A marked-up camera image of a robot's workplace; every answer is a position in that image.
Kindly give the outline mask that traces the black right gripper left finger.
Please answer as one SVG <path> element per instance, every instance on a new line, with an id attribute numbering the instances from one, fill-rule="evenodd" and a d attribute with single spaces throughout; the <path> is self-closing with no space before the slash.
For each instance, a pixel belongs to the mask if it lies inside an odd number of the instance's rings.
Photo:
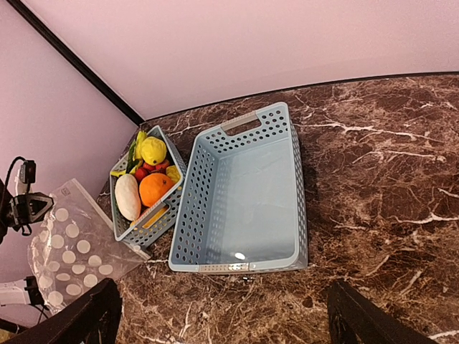
<path id="1" fill-rule="evenodd" d="M 122 301 L 117 284 L 105 278 L 64 310 L 7 343 L 115 343 Z"/>

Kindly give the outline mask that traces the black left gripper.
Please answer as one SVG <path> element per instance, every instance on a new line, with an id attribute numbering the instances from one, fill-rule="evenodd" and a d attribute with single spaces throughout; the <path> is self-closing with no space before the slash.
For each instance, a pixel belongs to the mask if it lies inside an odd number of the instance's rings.
<path id="1" fill-rule="evenodd" d="M 53 198 L 41 192 L 15 196 L 9 201 L 9 227 L 20 229 L 40 222 L 53 206 Z"/>

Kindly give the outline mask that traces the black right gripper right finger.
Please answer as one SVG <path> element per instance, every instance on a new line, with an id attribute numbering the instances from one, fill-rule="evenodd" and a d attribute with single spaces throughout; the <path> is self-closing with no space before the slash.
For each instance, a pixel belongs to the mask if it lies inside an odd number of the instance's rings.
<path id="1" fill-rule="evenodd" d="M 433 343 L 366 299 L 349 283 L 328 290 L 328 331 L 332 343 Z"/>

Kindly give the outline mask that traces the clear dotted zip top bag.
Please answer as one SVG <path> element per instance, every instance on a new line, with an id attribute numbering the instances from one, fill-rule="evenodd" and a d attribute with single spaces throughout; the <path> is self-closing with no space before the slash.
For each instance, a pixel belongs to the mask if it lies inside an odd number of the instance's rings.
<path id="1" fill-rule="evenodd" d="M 37 227 L 28 260 L 44 304 L 55 315 L 103 279 L 119 280 L 149 255 L 115 240 L 112 221 L 76 179 L 50 196 L 54 205 Z"/>

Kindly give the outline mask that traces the orange toy fruit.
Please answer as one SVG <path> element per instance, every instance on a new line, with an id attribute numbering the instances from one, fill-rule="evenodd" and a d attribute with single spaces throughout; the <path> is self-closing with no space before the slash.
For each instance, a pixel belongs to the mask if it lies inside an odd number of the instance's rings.
<path id="1" fill-rule="evenodd" d="M 175 182 L 162 173 L 152 173 L 145 177 L 139 186 L 141 202 L 146 207 L 152 207 L 175 185 Z"/>

